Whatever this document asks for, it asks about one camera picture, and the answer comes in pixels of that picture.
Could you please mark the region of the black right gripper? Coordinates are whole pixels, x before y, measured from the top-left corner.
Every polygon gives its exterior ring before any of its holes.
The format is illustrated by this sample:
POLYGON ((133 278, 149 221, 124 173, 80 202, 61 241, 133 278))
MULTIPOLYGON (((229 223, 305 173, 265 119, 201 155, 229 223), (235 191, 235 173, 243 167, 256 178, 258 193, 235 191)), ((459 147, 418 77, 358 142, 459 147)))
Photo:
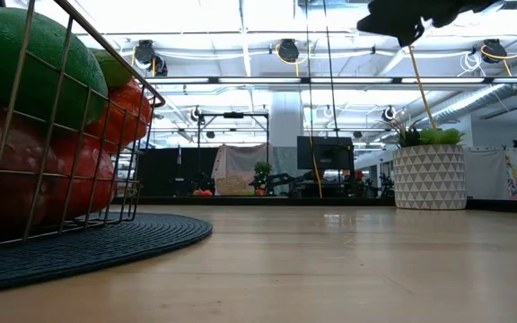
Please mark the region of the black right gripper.
POLYGON ((359 31, 396 38, 401 47, 425 33, 423 20, 444 27, 465 12, 480 13, 500 0, 372 0, 369 13, 356 25, 359 31))

